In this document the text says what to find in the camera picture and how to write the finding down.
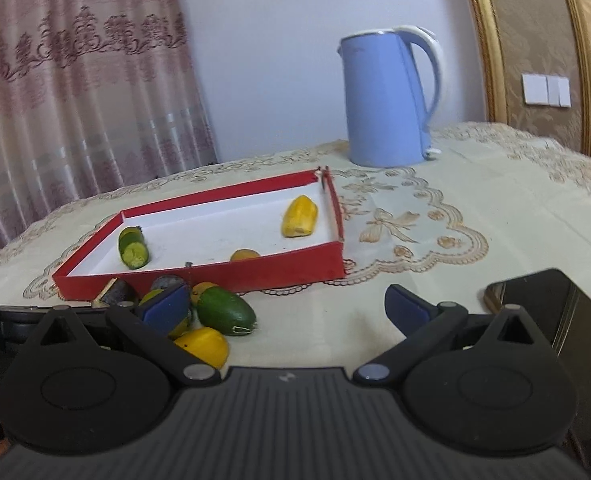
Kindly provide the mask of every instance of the cucumber slice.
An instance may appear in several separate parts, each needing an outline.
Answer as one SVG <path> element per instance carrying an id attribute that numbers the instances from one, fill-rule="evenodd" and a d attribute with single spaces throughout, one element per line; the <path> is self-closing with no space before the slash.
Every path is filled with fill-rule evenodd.
<path id="1" fill-rule="evenodd" d="M 149 263 L 149 251 L 142 242 L 131 242 L 120 251 L 120 257 L 129 269 L 139 269 Z"/>
<path id="2" fill-rule="evenodd" d="M 123 253 L 132 242 L 144 244 L 144 235 L 140 227 L 125 227 L 118 235 L 118 251 Z"/>

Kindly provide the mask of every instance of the red box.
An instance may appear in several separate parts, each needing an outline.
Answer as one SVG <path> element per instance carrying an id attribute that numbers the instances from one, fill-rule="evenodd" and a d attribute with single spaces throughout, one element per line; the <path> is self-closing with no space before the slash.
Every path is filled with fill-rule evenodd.
<path id="1" fill-rule="evenodd" d="M 300 194 L 311 196 L 318 205 L 316 229 L 309 237 L 283 238 L 282 214 Z M 142 269 L 129 270 L 118 254 L 118 234 L 139 224 L 152 257 Z M 53 279 L 66 300 L 76 301 L 93 300 L 116 277 L 142 296 L 163 274 L 176 274 L 191 284 L 214 282 L 233 292 L 247 292 L 342 278 L 342 248 L 341 211 L 327 168 L 125 209 L 72 254 Z M 261 257 L 229 262 L 237 249 L 257 250 Z M 185 251 L 190 267 L 180 261 Z"/>

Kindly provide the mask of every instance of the dark green fruit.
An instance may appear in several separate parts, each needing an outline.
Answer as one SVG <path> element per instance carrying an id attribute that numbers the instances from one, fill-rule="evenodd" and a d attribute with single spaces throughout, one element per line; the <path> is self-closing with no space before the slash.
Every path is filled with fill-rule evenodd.
<path id="1" fill-rule="evenodd" d="M 256 315 L 249 303 L 221 286 L 202 292 L 196 311 L 202 325 L 224 335 L 247 335 L 256 326 Z"/>

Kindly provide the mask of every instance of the table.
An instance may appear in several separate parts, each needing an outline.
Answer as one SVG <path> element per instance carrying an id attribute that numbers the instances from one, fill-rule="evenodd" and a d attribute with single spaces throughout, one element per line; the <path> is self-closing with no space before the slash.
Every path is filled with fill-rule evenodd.
<path id="1" fill-rule="evenodd" d="M 591 297 L 590 158 L 505 124 L 458 124 L 434 145 L 434 160 L 379 170 L 350 163 L 338 140 L 73 202 L 0 251 L 0 304 L 62 303 L 51 273 L 121 209 L 318 166 L 333 170 L 342 204 L 347 277 L 247 294 L 259 329 L 230 338 L 228 365 L 351 373 L 402 338 L 384 315 L 390 283 L 483 312 L 489 283 L 558 267 Z"/>

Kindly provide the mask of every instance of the cucumber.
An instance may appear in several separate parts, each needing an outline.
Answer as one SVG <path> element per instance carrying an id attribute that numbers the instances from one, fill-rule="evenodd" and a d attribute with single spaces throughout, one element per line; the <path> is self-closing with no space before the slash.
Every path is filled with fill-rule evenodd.
<path id="1" fill-rule="evenodd" d="M 129 269 L 139 269 L 149 263 L 149 250 L 140 227 L 125 227 L 118 236 L 120 259 Z"/>
<path id="2" fill-rule="evenodd" d="M 202 292 L 196 311 L 202 325 L 224 335 L 247 335 L 256 327 L 256 315 L 249 303 L 221 286 Z"/>

